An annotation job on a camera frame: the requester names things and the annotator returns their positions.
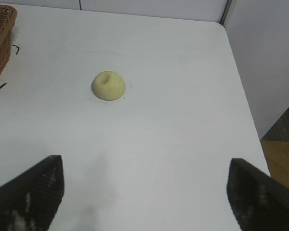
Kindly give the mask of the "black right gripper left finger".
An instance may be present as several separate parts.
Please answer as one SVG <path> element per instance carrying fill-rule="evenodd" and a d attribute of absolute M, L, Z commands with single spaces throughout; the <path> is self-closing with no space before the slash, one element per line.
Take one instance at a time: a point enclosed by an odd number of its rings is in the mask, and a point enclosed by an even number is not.
<path fill-rule="evenodd" d="M 0 186 L 0 231 L 47 231 L 63 196 L 63 161 L 50 155 Z"/>

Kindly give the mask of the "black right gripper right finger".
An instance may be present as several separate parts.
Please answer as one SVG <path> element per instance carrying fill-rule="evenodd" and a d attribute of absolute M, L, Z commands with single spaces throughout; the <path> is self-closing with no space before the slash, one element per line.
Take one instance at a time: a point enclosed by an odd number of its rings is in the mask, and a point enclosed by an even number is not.
<path fill-rule="evenodd" d="M 242 158 L 231 159 L 227 198 L 243 231 L 289 231 L 289 189 Z"/>

